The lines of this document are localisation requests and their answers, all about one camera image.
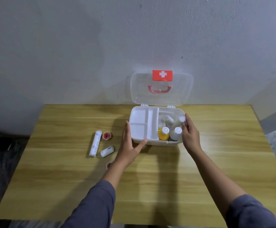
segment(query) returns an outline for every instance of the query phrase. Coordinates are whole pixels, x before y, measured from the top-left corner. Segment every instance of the wood grain surface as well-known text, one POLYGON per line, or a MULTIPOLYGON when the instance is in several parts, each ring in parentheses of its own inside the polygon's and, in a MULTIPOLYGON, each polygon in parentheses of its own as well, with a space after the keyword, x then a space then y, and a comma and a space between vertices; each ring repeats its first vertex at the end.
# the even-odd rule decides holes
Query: wood grain surface
MULTIPOLYGON (((118 150, 134 105, 46 105, 0 204, 0 219, 65 220, 118 150)), ((276 159, 247 105, 184 105, 210 158, 276 215, 276 159)), ((112 223, 226 227, 192 158, 176 147, 145 146, 122 176, 112 223)))

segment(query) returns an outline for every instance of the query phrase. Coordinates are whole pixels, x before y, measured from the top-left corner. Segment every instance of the person's left hand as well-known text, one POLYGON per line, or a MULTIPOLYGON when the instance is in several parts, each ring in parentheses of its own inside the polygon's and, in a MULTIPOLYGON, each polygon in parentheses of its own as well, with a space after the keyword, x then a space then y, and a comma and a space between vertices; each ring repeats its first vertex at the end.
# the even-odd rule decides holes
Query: person's left hand
POLYGON ((137 145, 137 147, 133 148, 131 128, 129 126, 129 122, 126 121, 122 132, 121 145, 115 158, 115 162, 124 164, 125 168, 128 167, 135 160, 147 142, 148 140, 145 138, 139 145, 137 145))

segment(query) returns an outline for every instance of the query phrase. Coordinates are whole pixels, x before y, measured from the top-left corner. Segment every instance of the hand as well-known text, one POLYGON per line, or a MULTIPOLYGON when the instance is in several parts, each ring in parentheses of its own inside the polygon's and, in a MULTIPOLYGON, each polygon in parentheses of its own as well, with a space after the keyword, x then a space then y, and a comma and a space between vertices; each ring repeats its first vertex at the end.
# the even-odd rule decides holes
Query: hand
POLYGON ((200 146, 199 131, 194 126, 188 114, 186 114, 186 121, 187 125, 182 123, 182 142, 188 153, 191 154, 202 149, 200 146))
POLYGON ((144 147, 147 142, 148 140, 145 138, 139 145, 137 145, 137 147, 133 148, 131 128, 129 126, 129 122, 126 121, 122 132, 121 145, 115 158, 115 162, 124 164, 125 168, 128 167, 135 160, 142 147, 144 147))

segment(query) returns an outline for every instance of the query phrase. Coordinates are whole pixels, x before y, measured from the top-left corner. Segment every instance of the purple-gray shirt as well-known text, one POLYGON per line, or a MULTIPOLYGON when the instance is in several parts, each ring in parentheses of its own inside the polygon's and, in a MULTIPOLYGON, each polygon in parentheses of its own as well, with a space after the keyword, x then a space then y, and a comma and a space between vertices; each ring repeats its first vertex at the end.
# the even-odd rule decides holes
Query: purple-gray shirt
MULTIPOLYGON (((116 192, 105 180, 90 189, 61 228, 109 228, 116 192)), ((276 228, 275 215, 250 195, 234 199, 226 213, 228 228, 276 228)))

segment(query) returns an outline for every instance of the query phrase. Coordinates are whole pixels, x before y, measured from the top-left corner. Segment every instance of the gray wall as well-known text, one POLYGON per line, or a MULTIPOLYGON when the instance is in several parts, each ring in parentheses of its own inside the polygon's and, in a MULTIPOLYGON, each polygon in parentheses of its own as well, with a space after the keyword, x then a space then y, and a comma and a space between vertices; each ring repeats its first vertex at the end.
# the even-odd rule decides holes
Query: gray wall
POLYGON ((46 103, 130 104, 152 69, 192 74, 187 104, 268 117, 276 0, 0 0, 0 131, 30 134, 46 103))

